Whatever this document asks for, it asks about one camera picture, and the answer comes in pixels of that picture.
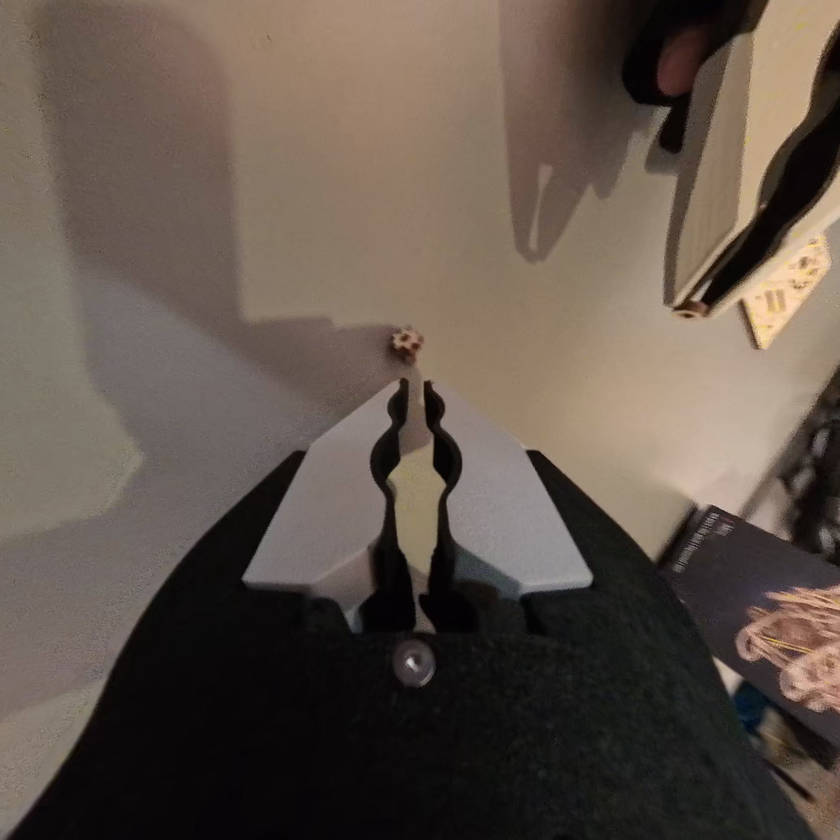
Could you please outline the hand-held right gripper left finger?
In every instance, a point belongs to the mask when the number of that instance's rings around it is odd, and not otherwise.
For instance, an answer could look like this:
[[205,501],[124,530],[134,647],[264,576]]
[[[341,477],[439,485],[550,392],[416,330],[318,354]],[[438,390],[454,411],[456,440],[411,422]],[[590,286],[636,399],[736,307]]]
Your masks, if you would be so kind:
[[248,588],[330,600],[361,632],[414,630],[389,483],[409,387],[387,385],[310,445],[244,572]]

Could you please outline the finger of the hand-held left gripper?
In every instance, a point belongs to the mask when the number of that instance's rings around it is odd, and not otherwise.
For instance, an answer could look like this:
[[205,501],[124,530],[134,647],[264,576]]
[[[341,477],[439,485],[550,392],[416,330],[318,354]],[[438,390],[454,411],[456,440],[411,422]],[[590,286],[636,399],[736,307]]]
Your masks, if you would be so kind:
[[[665,303],[706,303],[709,269],[759,205],[776,152],[802,122],[825,61],[824,7],[766,7],[701,68],[692,91],[665,257]],[[824,233],[825,195],[768,259],[715,309]]]
[[838,175],[838,147],[839,60],[826,59],[803,120],[763,175],[757,210],[709,269],[708,313],[780,252],[785,236],[825,195]]

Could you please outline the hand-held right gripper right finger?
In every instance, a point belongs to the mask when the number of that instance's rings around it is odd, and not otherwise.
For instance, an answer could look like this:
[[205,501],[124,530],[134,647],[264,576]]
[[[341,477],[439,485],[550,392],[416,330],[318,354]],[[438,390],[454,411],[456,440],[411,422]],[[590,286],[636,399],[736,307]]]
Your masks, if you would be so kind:
[[452,388],[423,384],[444,483],[423,611],[443,634],[476,633],[499,602],[589,588],[594,574],[528,450]]

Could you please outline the wooden laser-cut parts sheet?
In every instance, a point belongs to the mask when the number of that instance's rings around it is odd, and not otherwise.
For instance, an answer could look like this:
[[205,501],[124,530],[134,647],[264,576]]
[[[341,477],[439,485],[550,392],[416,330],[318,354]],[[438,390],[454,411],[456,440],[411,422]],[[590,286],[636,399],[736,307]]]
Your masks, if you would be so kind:
[[779,337],[832,264],[827,237],[819,234],[741,299],[741,312],[756,350],[767,350]]

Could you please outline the black model kit box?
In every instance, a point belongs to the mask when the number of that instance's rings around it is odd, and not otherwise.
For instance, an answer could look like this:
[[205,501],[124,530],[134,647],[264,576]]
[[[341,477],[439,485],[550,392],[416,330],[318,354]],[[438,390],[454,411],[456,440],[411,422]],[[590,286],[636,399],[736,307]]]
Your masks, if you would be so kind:
[[659,569],[713,657],[838,749],[838,567],[708,507]]

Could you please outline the person's left hand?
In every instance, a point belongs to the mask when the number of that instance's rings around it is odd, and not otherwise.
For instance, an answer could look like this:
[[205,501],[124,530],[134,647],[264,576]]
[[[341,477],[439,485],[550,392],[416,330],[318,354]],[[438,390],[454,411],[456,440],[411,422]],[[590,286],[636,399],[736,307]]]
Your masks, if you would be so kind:
[[665,98],[689,93],[710,54],[711,27],[692,25],[669,35],[659,52],[656,86]]

